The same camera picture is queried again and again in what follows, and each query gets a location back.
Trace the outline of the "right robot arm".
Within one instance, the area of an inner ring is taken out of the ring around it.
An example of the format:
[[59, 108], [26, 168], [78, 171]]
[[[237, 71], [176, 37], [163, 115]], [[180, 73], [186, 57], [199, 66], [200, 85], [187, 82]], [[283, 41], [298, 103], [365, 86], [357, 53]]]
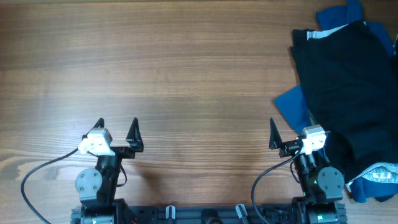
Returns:
[[273, 119], [270, 119], [271, 149], [279, 150], [279, 157], [291, 157], [303, 195], [294, 197], [282, 223], [347, 223], [343, 198], [345, 183], [342, 172], [333, 167], [322, 154], [328, 132], [319, 124], [303, 129], [295, 140], [283, 142]]

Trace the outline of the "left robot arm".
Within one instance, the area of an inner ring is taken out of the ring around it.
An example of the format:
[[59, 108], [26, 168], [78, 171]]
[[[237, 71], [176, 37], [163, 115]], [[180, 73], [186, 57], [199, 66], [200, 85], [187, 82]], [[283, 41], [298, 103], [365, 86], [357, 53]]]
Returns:
[[134, 159], [144, 150], [138, 119], [134, 118], [126, 136], [127, 146], [112, 146], [112, 136], [104, 127], [104, 119], [83, 135], [78, 150], [97, 158], [95, 168], [81, 171], [75, 188], [80, 196], [81, 208], [71, 214], [72, 224], [138, 223], [137, 215], [124, 199], [116, 199], [119, 174], [125, 173], [123, 159]]

